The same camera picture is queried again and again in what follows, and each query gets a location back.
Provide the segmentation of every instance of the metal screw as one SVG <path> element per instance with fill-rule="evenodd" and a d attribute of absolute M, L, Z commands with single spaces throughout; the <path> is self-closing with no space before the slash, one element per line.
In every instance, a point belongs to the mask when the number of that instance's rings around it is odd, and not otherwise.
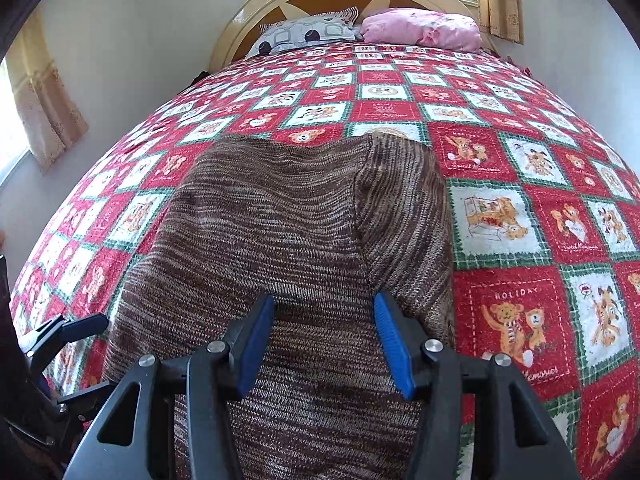
<path fill-rule="evenodd" d="M 427 341 L 424 342 L 424 349 L 429 352 L 442 352 L 443 348 L 444 346 L 437 339 L 427 339 Z"/>
<path fill-rule="evenodd" d="M 511 365 L 511 358 L 507 354 L 497 354 L 494 357 L 495 363 L 498 366 L 509 366 Z"/>
<path fill-rule="evenodd" d="M 140 366 L 152 366 L 156 362 L 156 357 L 151 354 L 144 354 L 140 359 L 138 359 L 138 364 Z"/>
<path fill-rule="evenodd" d="M 207 352 L 211 354 L 224 352 L 225 349 L 226 349 L 226 343 L 224 341 L 212 341 L 207 345 Z"/>

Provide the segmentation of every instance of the pillow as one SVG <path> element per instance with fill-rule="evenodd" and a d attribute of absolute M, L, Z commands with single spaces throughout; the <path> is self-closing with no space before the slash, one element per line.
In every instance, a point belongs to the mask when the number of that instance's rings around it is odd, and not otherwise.
<path fill-rule="evenodd" d="M 335 12 L 322 12 L 321 14 L 313 14 L 312 16 L 310 16 L 310 18 L 342 18 L 350 27 L 353 28 L 353 23 L 355 23 L 355 21 L 358 19 L 359 13 L 360 11 L 358 10 L 358 7 L 349 7 L 348 9 L 338 10 Z M 271 24 L 261 23 L 260 34 L 264 34 L 271 27 L 277 27 L 278 25 L 281 25 L 283 23 L 285 22 L 282 21 Z"/>
<path fill-rule="evenodd" d="M 396 43 L 475 52 L 482 46 L 478 24 L 462 14 L 422 9 L 389 9 L 362 22 L 367 43 Z"/>
<path fill-rule="evenodd" d="M 309 16 L 271 27 L 258 38 L 245 59 L 338 40 L 356 41 L 351 27 L 343 18 Z"/>

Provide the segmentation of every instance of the clamp jaw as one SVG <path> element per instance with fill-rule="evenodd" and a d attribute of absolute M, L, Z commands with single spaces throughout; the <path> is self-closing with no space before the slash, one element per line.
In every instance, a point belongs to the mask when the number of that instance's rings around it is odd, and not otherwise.
<path fill-rule="evenodd" d="M 405 480 L 456 478 L 462 394 L 476 398 L 472 478 L 580 479 L 558 428 L 508 355 L 458 355 L 429 339 L 388 292 L 376 295 L 373 314 L 396 387 L 422 402 Z"/>

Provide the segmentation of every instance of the curtain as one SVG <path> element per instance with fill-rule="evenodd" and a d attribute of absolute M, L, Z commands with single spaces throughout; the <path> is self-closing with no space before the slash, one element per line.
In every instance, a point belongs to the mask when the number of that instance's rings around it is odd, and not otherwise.
<path fill-rule="evenodd" d="M 519 0 L 478 0 L 480 29 L 504 40 L 523 43 Z"/>
<path fill-rule="evenodd" d="M 29 149 L 46 171 L 86 133 L 88 125 L 49 56 L 38 9 L 24 23 L 5 59 Z"/>

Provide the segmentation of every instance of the red and white checkered quilt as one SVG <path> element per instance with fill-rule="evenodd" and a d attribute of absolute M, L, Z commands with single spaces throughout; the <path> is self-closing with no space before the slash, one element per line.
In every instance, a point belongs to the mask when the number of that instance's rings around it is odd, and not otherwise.
<path fill-rule="evenodd" d="M 509 353 L 581 474 L 604 478 L 638 424 L 640 185 L 570 106 L 489 55 L 340 43 L 207 77 L 107 152 L 51 219 L 14 290 L 17 331 L 58 313 L 113 319 L 172 191 L 220 134 L 309 146 L 371 130 L 432 146 L 447 178 L 458 350 Z M 107 338 L 65 349 L 53 384 L 97 382 Z"/>

